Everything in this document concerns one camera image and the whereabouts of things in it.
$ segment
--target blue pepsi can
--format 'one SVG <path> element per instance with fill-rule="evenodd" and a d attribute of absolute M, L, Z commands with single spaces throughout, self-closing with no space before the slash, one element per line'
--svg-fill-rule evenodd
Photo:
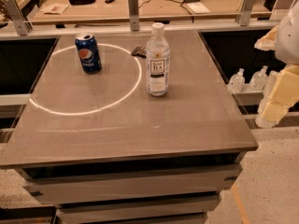
<path fill-rule="evenodd" d="M 102 64 L 94 35 L 91 33 L 81 33 L 76 36 L 75 44 L 83 71 L 88 74 L 100 71 Z"/>

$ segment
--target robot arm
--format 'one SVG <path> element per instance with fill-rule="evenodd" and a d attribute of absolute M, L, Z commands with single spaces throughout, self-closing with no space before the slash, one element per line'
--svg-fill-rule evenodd
<path fill-rule="evenodd" d="M 277 59 L 286 63 L 281 70 L 268 101 L 258 115 L 256 124 L 261 128 L 272 128 L 288 113 L 289 108 L 299 101 L 299 2 L 282 19 L 278 27 L 268 34 L 274 39 Z M 271 40 L 259 41 L 259 45 L 271 48 Z"/>

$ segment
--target paper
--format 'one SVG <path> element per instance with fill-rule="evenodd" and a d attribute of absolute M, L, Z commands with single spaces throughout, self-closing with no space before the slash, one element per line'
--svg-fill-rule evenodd
<path fill-rule="evenodd" d="M 206 8 L 201 2 L 187 4 L 189 8 L 195 13 L 210 13 L 210 10 Z"/>
<path fill-rule="evenodd" d="M 45 14 L 63 14 L 68 8 L 68 4 L 51 4 L 48 7 L 42 9 L 42 12 Z"/>

